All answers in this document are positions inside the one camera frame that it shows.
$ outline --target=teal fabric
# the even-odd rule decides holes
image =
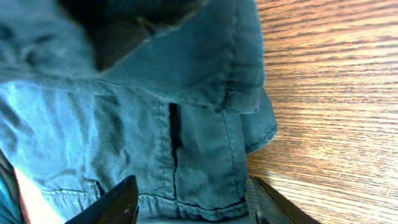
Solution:
[[[0,175],[0,223],[22,224],[21,211],[9,193],[6,182]]]
[[[129,175],[138,223],[247,220],[246,156],[277,129],[263,47],[255,0],[208,1],[104,77],[0,84],[0,149],[66,220]]]

